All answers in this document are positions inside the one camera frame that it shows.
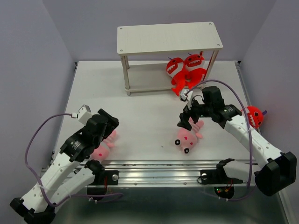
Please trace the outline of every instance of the red shark plush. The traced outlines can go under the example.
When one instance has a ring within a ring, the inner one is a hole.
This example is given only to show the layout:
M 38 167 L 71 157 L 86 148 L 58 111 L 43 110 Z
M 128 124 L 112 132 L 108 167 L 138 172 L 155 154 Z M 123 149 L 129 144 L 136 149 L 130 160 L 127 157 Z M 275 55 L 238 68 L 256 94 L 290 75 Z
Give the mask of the red shark plush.
M 190 55 L 184 60 L 185 69 L 189 72 L 186 76 L 186 79 L 190 79 L 190 82 L 187 82 L 189 89 L 205 79 L 206 70 L 202 68 L 204 63 L 202 52 L 199 55 Z
M 166 66 L 167 74 L 172 77 L 171 84 L 177 85 L 172 91 L 179 96 L 180 92 L 186 85 L 185 78 L 188 71 L 184 67 L 184 60 L 180 57 L 171 59 Z

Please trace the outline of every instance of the wall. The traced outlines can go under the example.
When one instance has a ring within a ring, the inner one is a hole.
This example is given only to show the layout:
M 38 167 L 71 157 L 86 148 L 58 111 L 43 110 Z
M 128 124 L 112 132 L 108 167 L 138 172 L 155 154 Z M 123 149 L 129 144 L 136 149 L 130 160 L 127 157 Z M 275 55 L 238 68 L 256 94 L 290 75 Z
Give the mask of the wall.
M 249 47 L 241 69 L 252 104 L 267 110 L 263 136 L 299 158 L 299 1 L 277 0 Z M 299 182 L 288 195 L 299 220 Z
M 222 60 L 242 60 L 275 0 L 43 0 L 66 47 L 78 60 L 119 60 L 118 26 L 213 21 Z M 162 59 L 168 56 L 133 56 Z
M 41 0 L 7 0 L 0 7 L 0 222 L 20 223 L 9 207 L 35 184 L 24 165 L 38 126 L 63 112 L 74 62 Z M 41 131 L 29 152 L 39 172 L 50 160 L 61 120 Z

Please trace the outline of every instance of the pink plush toy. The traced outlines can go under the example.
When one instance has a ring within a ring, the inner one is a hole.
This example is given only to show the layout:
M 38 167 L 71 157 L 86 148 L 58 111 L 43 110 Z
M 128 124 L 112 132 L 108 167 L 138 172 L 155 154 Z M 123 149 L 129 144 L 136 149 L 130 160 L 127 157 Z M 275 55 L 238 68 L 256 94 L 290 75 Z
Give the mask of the pink plush toy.
M 116 137 L 116 130 L 113 130 L 112 133 L 103 140 L 98 148 L 96 148 L 93 153 L 90 155 L 90 158 L 93 160 L 98 160 L 102 162 L 105 160 L 110 153 L 110 149 L 114 147 L 114 139 Z
M 194 148 L 198 139 L 202 139 L 202 135 L 199 133 L 199 130 L 204 125 L 202 120 L 199 120 L 196 124 L 194 124 L 191 118 L 189 119 L 189 123 L 192 126 L 192 130 L 188 131 L 185 128 L 180 128 L 177 139 L 174 141 L 174 144 L 180 146 L 186 154 Z

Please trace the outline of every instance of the shelf leg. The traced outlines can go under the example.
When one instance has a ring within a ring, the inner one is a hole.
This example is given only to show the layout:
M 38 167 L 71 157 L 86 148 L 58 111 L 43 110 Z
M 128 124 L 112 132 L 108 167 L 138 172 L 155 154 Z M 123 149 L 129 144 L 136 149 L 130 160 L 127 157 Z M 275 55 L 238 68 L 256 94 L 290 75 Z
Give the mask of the shelf leg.
M 126 62 L 126 68 L 129 69 L 129 61 L 128 61 L 128 56 L 124 56 L 125 57 L 125 62 Z
M 129 90 L 130 89 L 130 82 L 129 82 L 128 69 L 127 69 L 125 57 L 126 56 L 121 56 L 121 64 L 122 64 L 122 69 L 123 69 L 123 76 L 124 76 L 124 79 L 125 79 L 126 90 Z
M 207 67 L 207 69 L 206 69 L 206 77 L 205 77 L 204 80 L 207 80 L 207 79 L 209 78 L 209 75 L 210 75 L 210 73 L 211 73 L 211 70 L 212 70 L 212 67 L 213 67 L 213 65 L 214 65 L 214 62 L 215 62 L 215 60 L 216 60 L 216 57 L 217 57 L 217 55 L 218 55 L 218 52 L 219 52 L 218 50 L 213 51 L 213 54 L 212 54 L 212 56 L 211 56 L 209 65 L 208 65 L 208 67 Z

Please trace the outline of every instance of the cable connector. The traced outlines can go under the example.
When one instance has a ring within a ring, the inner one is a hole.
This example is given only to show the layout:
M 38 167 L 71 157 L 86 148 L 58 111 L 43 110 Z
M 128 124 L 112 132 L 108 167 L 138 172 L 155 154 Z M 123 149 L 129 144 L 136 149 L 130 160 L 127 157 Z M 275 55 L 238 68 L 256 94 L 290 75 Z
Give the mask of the cable connector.
M 78 118 L 78 113 L 71 113 L 71 118 Z

